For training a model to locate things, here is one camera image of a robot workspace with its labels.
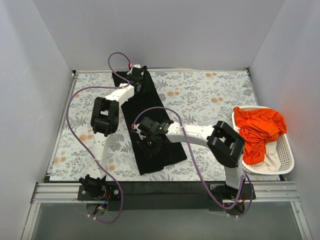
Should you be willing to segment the black t shirt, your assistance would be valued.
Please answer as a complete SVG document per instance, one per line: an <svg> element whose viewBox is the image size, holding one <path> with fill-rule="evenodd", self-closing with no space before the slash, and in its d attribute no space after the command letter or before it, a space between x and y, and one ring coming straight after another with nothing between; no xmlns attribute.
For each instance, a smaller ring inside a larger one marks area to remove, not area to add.
<svg viewBox="0 0 320 240"><path fill-rule="evenodd" d="M116 87L129 81L134 96L122 106L125 123L140 175L158 172L168 165L187 159L181 143L170 142L164 127L173 121L163 109L152 77L146 66L132 73L117 71L112 74Z"/></svg>

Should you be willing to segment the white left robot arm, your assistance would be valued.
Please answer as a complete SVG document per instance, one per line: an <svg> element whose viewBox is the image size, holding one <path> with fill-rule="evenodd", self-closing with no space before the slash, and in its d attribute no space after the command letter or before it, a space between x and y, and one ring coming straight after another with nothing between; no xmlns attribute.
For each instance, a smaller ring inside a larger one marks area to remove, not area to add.
<svg viewBox="0 0 320 240"><path fill-rule="evenodd" d="M148 80L145 78L147 67L136 64L124 74L124 82L112 93L94 100L90 125L93 130L93 163L84 178L79 181L84 191L95 200L106 196L106 176L104 162L113 134L119 126L120 107L136 93L145 92Z"/></svg>

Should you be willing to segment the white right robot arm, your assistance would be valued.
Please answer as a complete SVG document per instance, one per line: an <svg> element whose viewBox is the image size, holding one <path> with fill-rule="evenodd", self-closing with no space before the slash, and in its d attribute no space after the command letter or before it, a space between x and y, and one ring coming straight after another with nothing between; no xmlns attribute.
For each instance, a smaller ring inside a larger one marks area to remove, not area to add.
<svg viewBox="0 0 320 240"><path fill-rule="evenodd" d="M211 126L184 125L172 120L162 123L148 117L133 127L139 135L138 144L153 156L168 143L190 143L207 147L218 163L224 167L225 194L232 199L244 196L245 176L240 167L245 140L226 122Z"/></svg>

